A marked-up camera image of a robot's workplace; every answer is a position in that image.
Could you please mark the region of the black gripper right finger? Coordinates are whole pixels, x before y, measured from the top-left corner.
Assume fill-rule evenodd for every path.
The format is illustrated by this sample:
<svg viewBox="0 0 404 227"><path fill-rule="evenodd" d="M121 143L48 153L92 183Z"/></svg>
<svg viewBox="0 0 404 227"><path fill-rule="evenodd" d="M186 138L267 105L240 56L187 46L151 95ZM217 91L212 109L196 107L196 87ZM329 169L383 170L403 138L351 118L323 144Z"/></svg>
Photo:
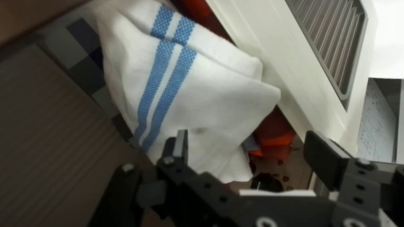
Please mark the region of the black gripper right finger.
<svg viewBox="0 0 404 227"><path fill-rule="evenodd" d="M350 186L353 159L334 140L317 131L308 131L305 139L305 159L332 192L344 192Z"/></svg>

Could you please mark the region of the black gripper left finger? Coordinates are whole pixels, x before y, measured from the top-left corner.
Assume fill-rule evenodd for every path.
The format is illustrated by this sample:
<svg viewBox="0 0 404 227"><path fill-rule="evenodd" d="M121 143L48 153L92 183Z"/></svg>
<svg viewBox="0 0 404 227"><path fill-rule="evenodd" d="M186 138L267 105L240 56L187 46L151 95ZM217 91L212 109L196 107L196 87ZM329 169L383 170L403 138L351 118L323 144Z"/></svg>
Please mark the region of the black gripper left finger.
<svg viewBox="0 0 404 227"><path fill-rule="evenodd" d="M180 130L176 136L166 140L163 154L157 163L159 176L191 174L196 172L190 167L188 131Z"/></svg>

